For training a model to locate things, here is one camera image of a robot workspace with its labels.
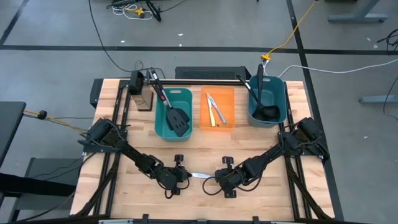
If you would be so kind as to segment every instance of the yellow cable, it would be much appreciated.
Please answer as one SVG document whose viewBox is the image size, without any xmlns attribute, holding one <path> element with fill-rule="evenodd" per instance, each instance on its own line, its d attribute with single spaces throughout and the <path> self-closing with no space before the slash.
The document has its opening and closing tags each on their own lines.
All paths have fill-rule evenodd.
<svg viewBox="0 0 398 224">
<path fill-rule="evenodd" d="M 31 111 L 31 110 L 24 110 L 24 112 L 25 112 L 25 113 L 30 113 L 30 114 L 36 114 L 36 115 L 39 115 L 39 114 L 40 114 L 39 112 Z M 74 127 L 74 126 L 72 126 L 72 125 L 70 125 L 70 124 L 68 124 L 68 123 L 66 123 L 66 122 L 64 122 L 64 121 L 62 121 L 62 120 L 60 120 L 60 119 L 53 118 L 53 117 L 51 117 L 51 116 L 47 116 L 46 118 L 49 119 L 49 120 L 51 120 L 51 121 L 57 122 L 57 123 L 59 123 L 59 124 L 63 124 L 63 125 L 65 125 L 65 126 L 69 127 L 69 128 L 72 128 L 73 130 L 79 132 L 80 134 L 85 133 L 85 132 L 84 132 L 83 130 L 81 130 L 80 128 Z"/>
<path fill-rule="evenodd" d="M 316 2 L 317 2 L 317 1 L 314 1 L 314 2 L 312 3 L 312 5 L 310 6 L 310 8 L 306 11 L 306 13 L 304 14 L 304 16 L 300 19 L 300 21 L 297 23 L 297 25 L 296 25 L 296 27 L 294 28 L 292 34 L 289 36 L 289 38 L 286 40 L 286 42 L 285 42 L 284 44 L 282 44 L 281 46 L 278 46 L 278 47 L 276 47 L 276 48 L 270 50 L 267 54 L 261 55 L 261 58 L 262 58 L 262 59 L 264 59 L 264 60 L 271 60 L 270 54 L 271 54 L 273 51 L 275 51 L 275 50 L 277 50 L 277 49 L 279 49 L 279 48 L 281 48 L 281 47 L 285 47 L 285 45 L 286 45 L 286 44 L 291 40 L 291 38 L 293 37 L 293 35 L 294 35 L 294 33 L 296 32 L 297 28 L 299 28 L 300 23 L 304 20 L 304 18 L 307 16 L 307 14 L 311 11 L 312 7 L 315 5 Z"/>
</svg>

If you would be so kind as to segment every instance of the teal bin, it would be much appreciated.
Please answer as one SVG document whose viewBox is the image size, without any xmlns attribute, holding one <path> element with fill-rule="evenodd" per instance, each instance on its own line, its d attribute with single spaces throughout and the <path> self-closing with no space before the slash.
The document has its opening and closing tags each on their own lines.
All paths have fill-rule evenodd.
<svg viewBox="0 0 398 224">
<path fill-rule="evenodd" d="M 186 112 L 189 117 L 189 129 L 182 136 L 178 137 L 174 131 L 169 129 L 166 122 L 167 108 L 162 101 L 156 101 L 155 112 L 155 133 L 165 141 L 186 141 L 192 134 L 192 92 L 186 88 L 165 88 L 164 89 L 171 105 Z"/>
<path fill-rule="evenodd" d="M 286 119 L 286 93 L 284 82 L 277 77 L 264 76 L 262 84 L 261 103 L 264 106 L 277 105 L 280 109 L 279 119 L 269 121 L 260 121 L 254 119 L 252 114 L 256 110 L 257 102 L 253 96 L 248 93 L 248 121 L 251 126 L 260 128 L 271 128 Z M 258 96 L 258 81 L 257 75 L 249 80 L 249 85 L 253 89 L 256 96 Z"/>
</svg>

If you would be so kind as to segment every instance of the plastic container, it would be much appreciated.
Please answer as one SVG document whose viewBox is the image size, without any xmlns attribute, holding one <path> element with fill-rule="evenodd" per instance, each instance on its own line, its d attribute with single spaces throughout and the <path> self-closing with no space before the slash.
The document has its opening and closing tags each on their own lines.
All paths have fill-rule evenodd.
<svg viewBox="0 0 398 224">
<path fill-rule="evenodd" d="M 155 133 L 165 141 L 186 141 L 192 134 L 192 92 L 186 88 L 165 88 L 164 90 L 171 105 L 174 108 L 183 109 L 190 118 L 189 129 L 182 137 L 178 137 L 174 131 L 170 130 L 166 122 L 167 108 L 162 101 L 156 100 Z"/>
<path fill-rule="evenodd" d="M 271 128 L 286 119 L 286 94 L 284 82 L 277 77 L 264 76 L 262 84 L 261 103 L 264 106 L 277 105 L 280 109 L 279 119 L 272 119 L 269 121 L 260 121 L 253 118 L 252 114 L 256 110 L 257 102 L 253 96 L 248 93 L 248 121 L 251 126 L 260 128 Z M 250 87 L 253 89 L 256 96 L 258 96 L 258 81 L 257 75 L 250 78 Z"/>
<path fill-rule="evenodd" d="M 216 126 L 211 127 L 210 112 L 206 93 L 213 97 L 226 123 L 220 119 L 215 108 L 212 108 Z M 226 86 L 203 86 L 200 93 L 199 127 L 205 131 L 232 131 L 235 128 L 234 88 Z"/>
</svg>

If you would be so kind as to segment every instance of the wooden tabletop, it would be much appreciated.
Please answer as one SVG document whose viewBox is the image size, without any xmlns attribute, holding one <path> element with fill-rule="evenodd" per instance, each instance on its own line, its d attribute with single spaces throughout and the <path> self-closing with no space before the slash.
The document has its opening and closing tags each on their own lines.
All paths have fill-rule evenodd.
<svg viewBox="0 0 398 224">
<path fill-rule="evenodd" d="M 118 79 L 104 80 L 95 120 L 111 119 L 118 83 Z M 294 122 L 309 117 L 310 110 L 303 83 L 287 82 L 287 86 Z M 223 156 L 233 156 L 235 164 L 239 164 L 248 157 L 260 155 L 277 144 L 278 127 L 254 128 L 248 124 L 246 115 L 248 92 L 243 86 L 234 87 L 235 129 L 229 133 L 202 131 L 199 128 L 202 86 L 183 87 L 189 88 L 193 93 L 193 132 L 190 139 L 186 142 L 165 142 L 154 132 L 155 108 L 151 112 L 138 112 L 136 104 L 131 101 L 127 119 L 127 124 L 130 125 L 127 128 L 127 140 L 130 145 L 141 153 L 154 155 L 162 160 L 165 166 L 170 167 L 175 165 L 174 155 L 183 154 L 183 165 L 189 172 L 214 175 L 215 170 L 225 167 L 221 162 Z M 123 108 L 119 110 L 118 124 L 122 110 Z M 78 212 L 96 190 L 103 157 L 104 154 L 98 153 L 82 167 L 71 214 Z M 302 156 L 302 164 L 308 191 L 325 213 L 334 217 L 322 162 L 315 156 Z M 294 219 L 283 157 L 267 166 L 256 190 L 252 192 L 237 190 L 237 198 L 234 199 L 224 198 L 222 193 L 208 196 L 202 191 L 202 183 L 203 179 L 192 177 L 187 190 L 182 190 L 181 195 L 167 200 L 164 197 L 164 190 L 155 180 L 150 180 L 141 174 L 133 161 L 122 156 L 111 218 L 142 218 L 142 215 L 147 213 L 151 219 L 252 220 L 253 216 L 258 216 L 260 220 Z M 215 192 L 219 188 L 219 185 L 212 180 L 206 184 L 208 192 Z M 107 192 L 108 189 L 105 190 L 104 198 L 107 197 Z M 303 217 L 302 197 L 297 188 L 296 192 L 300 214 Z M 102 213 L 105 202 L 106 200 L 103 200 Z"/>
</svg>

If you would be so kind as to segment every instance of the gray floor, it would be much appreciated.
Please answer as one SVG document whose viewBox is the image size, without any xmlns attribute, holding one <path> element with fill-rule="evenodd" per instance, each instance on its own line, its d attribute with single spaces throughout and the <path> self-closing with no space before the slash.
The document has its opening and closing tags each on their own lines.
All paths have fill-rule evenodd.
<svg viewBox="0 0 398 224">
<path fill-rule="evenodd" d="M 179 0 L 160 2 L 172 6 Z M 0 0 L 0 33 L 11 21 L 22 0 Z M 383 24 L 330 24 L 329 14 L 354 11 L 363 4 L 319 1 L 300 27 L 306 49 L 384 50 L 376 41 L 396 29 L 398 3 L 381 1 L 374 12 L 389 13 Z M 163 21 L 130 21 L 115 16 L 108 0 L 92 0 L 93 13 L 105 45 L 196 47 L 275 47 L 292 31 L 289 12 L 281 0 L 187 0 L 164 13 Z M 300 18 L 311 1 L 293 0 Z M 6 45 L 98 46 L 87 1 L 30 0 Z M 293 38 L 287 48 L 296 48 Z M 125 69 L 136 60 L 146 67 L 163 68 L 174 77 L 176 66 L 247 66 L 256 71 L 260 53 L 241 52 L 110 52 Z M 383 63 L 397 56 L 307 55 L 311 67 L 349 70 Z M 297 54 L 272 54 L 269 75 L 289 65 L 300 65 Z M 394 81 L 398 63 L 346 75 L 311 72 L 326 132 L 336 183 L 345 219 L 353 222 L 395 223 L 398 206 L 397 121 L 383 115 L 381 105 L 360 105 L 363 95 L 385 95 Z M 93 116 L 88 104 L 94 78 L 125 77 L 101 51 L 0 50 L 0 100 L 27 102 L 27 109 L 47 110 L 53 116 Z M 303 80 L 293 68 L 285 80 Z M 398 87 L 393 93 L 398 94 Z M 387 107 L 398 115 L 398 108 Z M 82 128 L 89 120 L 71 121 Z M 81 156 L 79 137 L 71 130 L 24 118 L 1 172 L 24 175 L 31 157 Z M 12 200 L 0 211 L 6 221 Z M 29 217 L 26 212 L 21 217 Z M 65 215 L 53 213 L 49 217 Z"/>
</svg>

